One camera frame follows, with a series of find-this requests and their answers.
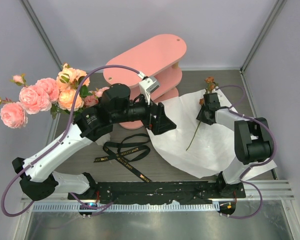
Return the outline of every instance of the white tissue paper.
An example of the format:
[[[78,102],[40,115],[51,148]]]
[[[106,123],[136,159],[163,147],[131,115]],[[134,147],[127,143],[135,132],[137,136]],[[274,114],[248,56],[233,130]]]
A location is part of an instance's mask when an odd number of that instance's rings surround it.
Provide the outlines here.
[[[148,130],[154,149],[172,166],[197,178],[212,176],[224,171],[235,157],[234,132],[220,124],[201,123],[194,140],[189,146],[199,121],[196,117],[205,90],[188,93],[163,101],[165,114],[175,124],[176,129],[161,135],[153,135]],[[230,106],[226,96],[218,90],[221,106]],[[271,161],[263,167],[254,167],[245,180],[271,170],[276,164]]]

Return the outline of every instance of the rose bouquet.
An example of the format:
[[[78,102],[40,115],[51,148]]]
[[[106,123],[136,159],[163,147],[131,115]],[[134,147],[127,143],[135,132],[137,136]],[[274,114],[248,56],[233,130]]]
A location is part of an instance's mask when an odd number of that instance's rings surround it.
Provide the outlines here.
[[[58,113],[69,114],[73,102],[74,115],[97,104],[98,98],[108,87],[89,91],[89,78],[83,83],[76,100],[74,99],[78,86],[85,76],[87,76],[85,71],[74,69],[67,63],[63,65],[56,80],[43,78],[35,85],[27,85],[24,73],[14,75],[10,81],[22,89],[19,93],[19,101],[14,102],[7,97],[5,99],[0,97],[0,105],[3,105],[0,116],[3,123],[12,129],[21,128],[26,126],[28,115],[31,114],[50,111],[52,118],[55,119]]]

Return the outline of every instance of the pink shelf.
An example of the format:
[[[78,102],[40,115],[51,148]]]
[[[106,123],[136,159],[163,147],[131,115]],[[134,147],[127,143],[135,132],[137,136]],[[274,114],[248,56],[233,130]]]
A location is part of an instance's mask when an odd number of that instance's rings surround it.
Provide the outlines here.
[[[154,76],[160,83],[160,87],[151,94],[151,99],[154,101],[163,94],[167,93],[172,88],[176,87],[182,79],[182,71],[180,67],[169,67],[166,70]],[[139,86],[131,89],[130,99],[135,99],[140,94]]]
[[[178,96],[179,96],[179,92],[178,92],[177,88],[174,87],[173,89],[169,90],[168,92],[166,92],[162,96],[155,99],[154,102],[159,103],[159,102],[162,102],[164,100],[172,99],[172,98],[175,98],[175,97],[178,97]],[[123,123],[119,123],[119,124],[123,128],[129,129],[129,130],[139,129],[143,126],[141,121],[128,121],[128,122],[123,122]]]
[[[160,34],[114,57],[106,65],[124,65],[147,76],[155,76],[179,62],[186,50],[187,45],[182,38]],[[121,83],[130,88],[137,87],[141,81],[136,73],[122,68],[106,68],[103,76],[110,85]]]

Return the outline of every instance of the black ribbon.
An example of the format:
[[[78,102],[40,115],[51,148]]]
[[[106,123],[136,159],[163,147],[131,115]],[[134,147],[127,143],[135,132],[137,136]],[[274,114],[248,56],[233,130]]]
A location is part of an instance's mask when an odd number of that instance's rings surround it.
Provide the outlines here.
[[[134,138],[134,137],[146,137],[148,138],[147,141],[143,141],[143,142],[129,142],[129,143],[124,143],[124,141]],[[150,153],[150,147],[148,147],[147,144],[149,143],[150,137],[147,134],[144,133],[139,133],[139,134],[134,134],[132,136],[128,136],[125,139],[122,140],[122,142],[118,143],[118,142],[112,142],[112,141],[107,141],[104,145],[103,145],[103,151],[105,151],[107,154],[109,154],[108,156],[103,156],[103,157],[96,157],[94,159],[94,163],[102,163],[102,162],[106,162],[109,160],[117,160],[120,164],[122,164],[126,169],[128,169],[130,172],[132,172],[134,175],[136,175],[138,178],[140,178],[142,181],[144,182],[152,182],[150,180],[150,178],[146,177],[144,174],[142,174],[139,170],[137,170],[136,168],[134,168],[133,166],[131,166],[129,164],[129,162],[135,162],[138,161],[140,159],[143,159],[145,156],[147,156]],[[111,151],[110,148],[117,148],[117,153],[114,153],[113,151]],[[131,148],[129,150],[126,151],[122,151],[121,149],[124,148]],[[133,154],[133,153],[137,153],[140,151],[144,151],[142,153],[140,153],[138,156],[136,156],[135,158],[129,160],[127,158],[125,158],[124,156]]]

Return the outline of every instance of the pink oval shelf board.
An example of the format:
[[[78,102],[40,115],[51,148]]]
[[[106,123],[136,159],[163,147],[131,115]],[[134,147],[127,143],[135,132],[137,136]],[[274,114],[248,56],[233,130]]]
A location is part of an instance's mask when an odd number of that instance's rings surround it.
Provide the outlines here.
[[[166,92],[162,96],[158,97],[156,100],[154,100],[155,103],[162,102],[164,100],[172,99],[179,96],[179,92],[176,87],[171,89],[170,91]],[[127,121],[123,123],[119,123],[120,126],[122,126],[125,129],[134,130],[139,129],[143,126],[141,121]]]
[[[147,76],[155,76],[179,62],[186,50],[187,45],[182,38],[173,34],[160,34],[114,57],[107,65],[125,65]],[[121,68],[107,68],[103,76],[110,85],[121,83],[130,88],[136,87],[141,81],[136,73]]]

